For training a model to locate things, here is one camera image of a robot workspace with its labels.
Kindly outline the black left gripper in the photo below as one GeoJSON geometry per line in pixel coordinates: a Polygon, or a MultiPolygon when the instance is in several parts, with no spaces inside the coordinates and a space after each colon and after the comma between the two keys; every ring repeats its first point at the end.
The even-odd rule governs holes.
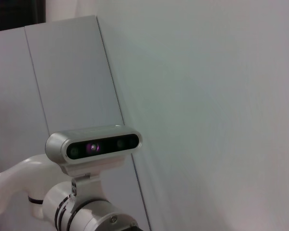
{"type": "Polygon", "coordinates": [[[141,231],[141,229],[138,227],[137,222],[133,221],[126,229],[124,229],[124,231],[141,231]]]}

